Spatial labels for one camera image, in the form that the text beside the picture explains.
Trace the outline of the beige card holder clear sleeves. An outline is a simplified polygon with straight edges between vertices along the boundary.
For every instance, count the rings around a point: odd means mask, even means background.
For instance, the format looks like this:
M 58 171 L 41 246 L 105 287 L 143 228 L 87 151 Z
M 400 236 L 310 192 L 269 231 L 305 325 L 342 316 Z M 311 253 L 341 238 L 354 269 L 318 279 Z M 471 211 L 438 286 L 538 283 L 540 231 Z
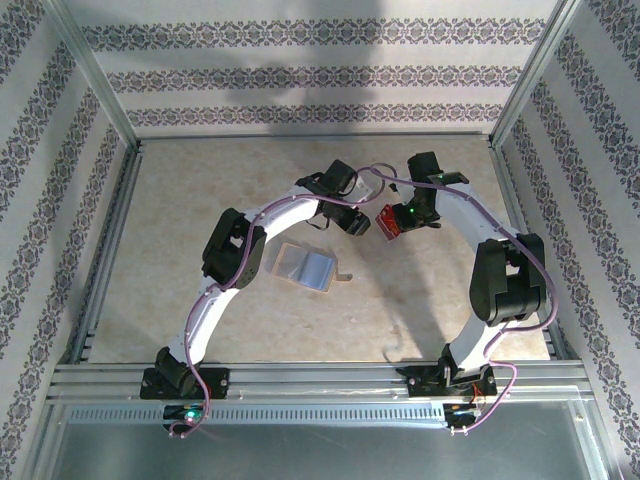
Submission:
M 291 243 L 282 244 L 271 274 L 279 280 L 321 293 L 327 293 L 334 283 L 353 280 L 352 274 L 339 272 L 334 256 Z

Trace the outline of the small controller circuit board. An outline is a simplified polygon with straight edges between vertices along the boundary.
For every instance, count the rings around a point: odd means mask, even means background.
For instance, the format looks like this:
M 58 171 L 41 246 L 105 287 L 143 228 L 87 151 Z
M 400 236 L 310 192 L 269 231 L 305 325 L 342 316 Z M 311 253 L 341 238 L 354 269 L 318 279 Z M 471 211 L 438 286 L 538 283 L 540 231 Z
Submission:
M 202 405 L 178 404 L 168 405 L 163 411 L 164 422 L 186 422 L 191 424 L 199 421 L 204 413 Z
M 444 404 L 444 416 L 448 428 L 468 428 L 480 415 L 481 408 L 475 403 Z

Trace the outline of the grey metal sheet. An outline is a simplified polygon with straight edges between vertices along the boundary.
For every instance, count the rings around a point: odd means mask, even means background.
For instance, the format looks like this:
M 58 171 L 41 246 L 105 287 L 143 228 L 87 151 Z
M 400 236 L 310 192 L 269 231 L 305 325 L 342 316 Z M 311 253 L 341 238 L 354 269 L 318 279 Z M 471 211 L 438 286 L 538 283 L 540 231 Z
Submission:
M 425 405 L 229 404 L 184 440 L 156 407 L 51 411 L 23 480 L 623 480 L 590 408 L 577 400 L 506 403 L 451 434 Z

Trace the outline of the aluminium rail along wall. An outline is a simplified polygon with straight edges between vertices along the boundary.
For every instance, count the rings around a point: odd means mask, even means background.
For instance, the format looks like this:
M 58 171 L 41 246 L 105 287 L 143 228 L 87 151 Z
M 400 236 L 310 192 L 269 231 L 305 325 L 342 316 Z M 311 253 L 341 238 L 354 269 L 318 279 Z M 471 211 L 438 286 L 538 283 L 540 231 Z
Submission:
M 140 144 L 160 141 L 205 141 L 205 140 L 269 140 L 286 141 L 360 141 L 364 139 L 420 139 L 420 140 L 467 140 L 479 139 L 491 142 L 491 135 L 473 131 L 459 132 L 349 132 L 344 134 L 238 134 L 238 135 L 173 135 L 140 137 Z

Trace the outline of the aluminium side rail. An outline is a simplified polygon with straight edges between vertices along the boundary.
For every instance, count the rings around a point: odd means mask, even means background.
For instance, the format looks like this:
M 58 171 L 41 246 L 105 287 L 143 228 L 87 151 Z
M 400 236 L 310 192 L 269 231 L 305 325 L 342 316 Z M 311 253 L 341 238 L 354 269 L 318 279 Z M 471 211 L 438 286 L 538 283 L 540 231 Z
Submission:
M 542 231 L 535 227 L 530 215 L 524 209 L 522 195 L 514 182 L 502 152 L 500 149 L 496 149 L 490 141 L 487 142 L 487 145 L 511 225 L 521 232 L 536 233 L 543 237 Z M 566 348 L 563 333 L 557 321 L 541 329 L 540 332 L 551 360 L 572 360 L 574 358 L 571 351 Z
M 66 364 L 87 362 L 90 357 L 143 155 L 142 142 L 125 153 L 94 252 L 77 327 L 69 339 Z

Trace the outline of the long aluminium mounting rail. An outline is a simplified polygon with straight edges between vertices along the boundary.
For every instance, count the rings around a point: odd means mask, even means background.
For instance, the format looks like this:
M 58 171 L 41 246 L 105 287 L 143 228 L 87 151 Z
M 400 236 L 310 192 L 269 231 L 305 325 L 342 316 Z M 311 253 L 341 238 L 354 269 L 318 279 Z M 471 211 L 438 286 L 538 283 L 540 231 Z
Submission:
M 508 399 L 593 400 L 579 361 L 517 361 L 518 376 Z M 136 402 L 147 364 L 63 365 L 54 370 L 46 400 L 60 403 Z M 401 402 L 409 399 L 398 364 L 256 363 L 229 364 L 229 402 L 311 403 Z

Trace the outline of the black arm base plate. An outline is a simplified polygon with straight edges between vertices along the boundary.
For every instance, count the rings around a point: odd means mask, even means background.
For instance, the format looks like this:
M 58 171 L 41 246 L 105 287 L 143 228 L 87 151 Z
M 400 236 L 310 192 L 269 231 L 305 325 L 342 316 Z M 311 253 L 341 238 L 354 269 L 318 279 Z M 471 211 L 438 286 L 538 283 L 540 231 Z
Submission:
M 225 399 L 230 383 L 230 370 L 226 368 L 202 368 L 201 379 L 208 388 L 211 399 Z M 143 400 L 203 400 L 204 391 L 191 371 L 186 380 L 175 387 L 155 368 L 144 370 L 139 397 Z
M 413 397 L 495 396 L 497 386 L 491 367 L 488 372 L 460 379 L 445 378 L 445 371 L 434 365 L 411 365 L 397 372 L 406 378 L 408 394 Z

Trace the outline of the aluminium corner post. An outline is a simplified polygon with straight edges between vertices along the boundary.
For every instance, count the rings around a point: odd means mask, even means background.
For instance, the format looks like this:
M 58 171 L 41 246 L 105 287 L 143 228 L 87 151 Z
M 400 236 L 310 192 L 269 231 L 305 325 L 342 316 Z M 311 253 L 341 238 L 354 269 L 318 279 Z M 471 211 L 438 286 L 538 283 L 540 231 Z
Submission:
M 138 147 L 139 138 L 66 2 L 64 0 L 41 0 L 41 2 L 123 141 L 128 146 Z
M 497 150 L 509 135 L 583 1 L 557 1 L 539 41 L 526 61 L 501 115 L 489 135 L 489 144 L 494 150 Z

